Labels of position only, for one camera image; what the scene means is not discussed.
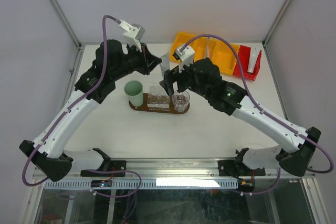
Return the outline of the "green plastic cup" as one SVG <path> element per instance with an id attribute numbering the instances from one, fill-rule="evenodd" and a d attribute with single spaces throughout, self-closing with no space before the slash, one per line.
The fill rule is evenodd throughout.
<path id="1" fill-rule="evenodd" d="M 141 82 L 129 81 L 124 86 L 124 92 L 133 106 L 138 107 L 143 104 L 143 85 Z"/>

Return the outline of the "clear plastic cup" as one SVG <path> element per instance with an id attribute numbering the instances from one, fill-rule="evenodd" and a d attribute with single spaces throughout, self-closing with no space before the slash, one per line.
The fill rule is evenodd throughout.
<path id="1" fill-rule="evenodd" d="M 177 112 L 184 112 L 190 102 L 190 94 L 187 91 L 175 91 L 172 95 L 174 109 Z"/>

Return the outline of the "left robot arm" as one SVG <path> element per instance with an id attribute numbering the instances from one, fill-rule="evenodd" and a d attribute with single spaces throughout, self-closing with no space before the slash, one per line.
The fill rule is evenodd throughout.
<path id="1" fill-rule="evenodd" d="M 149 75 L 162 62 L 146 44 L 140 47 L 126 46 L 127 52 L 123 52 L 117 40 L 101 44 L 92 66 L 81 75 L 57 117 L 33 141 L 22 141 L 20 150 L 48 179 L 57 182 L 69 172 L 104 176 L 112 171 L 112 160 L 101 149 L 70 152 L 65 146 L 85 118 L 115 90 L 118 80 L 135 71 Z"/>

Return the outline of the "brown oval wooden tray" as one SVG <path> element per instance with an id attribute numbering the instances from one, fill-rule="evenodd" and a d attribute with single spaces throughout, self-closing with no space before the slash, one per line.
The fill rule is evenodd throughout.
<path id="1" fill-rule="evenodd" d="M 143 94 L 143 104 L 141 106 L 134 106 L 130 101 L 129 101 L 129 106 L 131 109 L 135 111 L 142 111 L 142 112 L 153 112 L 153 113 L 165 113 L 165 114 L 185 114 L 189 111 L 190 109 L 190 104 L 187 105 L 184 111 L 179 112 L 175 110 L 174 104 L 172 102 L 172 98 L 170 98 L 170 106 L 169 108 L 156 108 L 156 107 L 148 107 L 147 102 L 149 100 L 149 94 L 144 93 Z"/>

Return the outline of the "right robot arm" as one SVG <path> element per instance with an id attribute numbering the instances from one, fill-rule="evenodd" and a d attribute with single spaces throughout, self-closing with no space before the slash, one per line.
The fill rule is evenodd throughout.
<path id="1" fill-rule="evenodd" d="M 160 86 L 168 95 L 190 90 L 203 97 L 215 110 L 240 119 L 266 134 L 277 146 L 261 149 L 249 147 L 236 151 L 234 161 L 225 172 L 234 177 L 247 176 L 253 170 L 282 168 L 302 177 L 315 151 L 321 132 L 311 127 L 304 129 L 254 104 L 247 91 L 239 85 L 223 80 L 219 68 L 208 58 L 189 66 L 162 69 Z"/>

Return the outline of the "clear acrylic toothbrush holder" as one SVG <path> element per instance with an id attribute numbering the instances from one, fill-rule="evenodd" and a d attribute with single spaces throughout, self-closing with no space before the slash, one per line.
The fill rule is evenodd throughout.
<path id="1" fill-rule="evenodd" d="M 148 94 L 148 107 L 169 108 L 170 97 L 161 86 L 150 86 Z"/>

